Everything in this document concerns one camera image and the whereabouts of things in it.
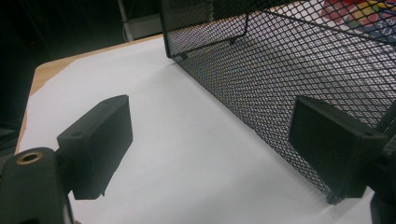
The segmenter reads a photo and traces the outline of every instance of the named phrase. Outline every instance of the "mesh panel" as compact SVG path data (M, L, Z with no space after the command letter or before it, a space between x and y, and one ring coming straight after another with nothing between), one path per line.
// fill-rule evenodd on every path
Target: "mesh panel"
M375 128L396 99L395 4L162 3L168 56L328 194L289 144L295 96L324 100Z

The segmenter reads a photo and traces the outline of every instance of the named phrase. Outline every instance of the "white surface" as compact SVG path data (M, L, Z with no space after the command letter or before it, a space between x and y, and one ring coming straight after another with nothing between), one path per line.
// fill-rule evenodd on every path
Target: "white surface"
M21 149L128 94L134 142L106 197L74 201L83 224L371 223L369 201L337 206L173 61L162 39L76 60L31 96Z

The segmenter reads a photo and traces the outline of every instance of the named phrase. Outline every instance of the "wire mesh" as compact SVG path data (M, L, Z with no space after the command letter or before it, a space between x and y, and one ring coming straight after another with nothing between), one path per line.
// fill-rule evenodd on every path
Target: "wire mesh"
M396 1L162 4L168 57L324 194L329 188L288 141L295 96L373 128L395 102Z

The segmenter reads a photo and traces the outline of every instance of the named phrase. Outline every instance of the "screw hole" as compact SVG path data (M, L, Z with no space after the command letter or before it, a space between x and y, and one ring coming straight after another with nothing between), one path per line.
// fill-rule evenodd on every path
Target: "screw hole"
M25 155L23 155L23 156L21 156L21 157L19 157L19 158L17 159L17 164L19 164L19 165L26 165L26 164L33 163L33 162L35 162L35 161L38 161L38 160L40 160L42 157L43 157L43 153L38 152L38 151L36 151L36 152L31 152L31 153L27 153L27 154L25 154Z
M32 161L36 159L38 156L37 154L30 154L22 158L22 161Z

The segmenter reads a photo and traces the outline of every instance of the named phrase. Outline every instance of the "colorful object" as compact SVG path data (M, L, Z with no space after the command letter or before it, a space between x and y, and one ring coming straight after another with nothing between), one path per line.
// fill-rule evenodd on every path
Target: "colorful object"
M396 0L325 0L321 16L346 25L354 33L396 42Z

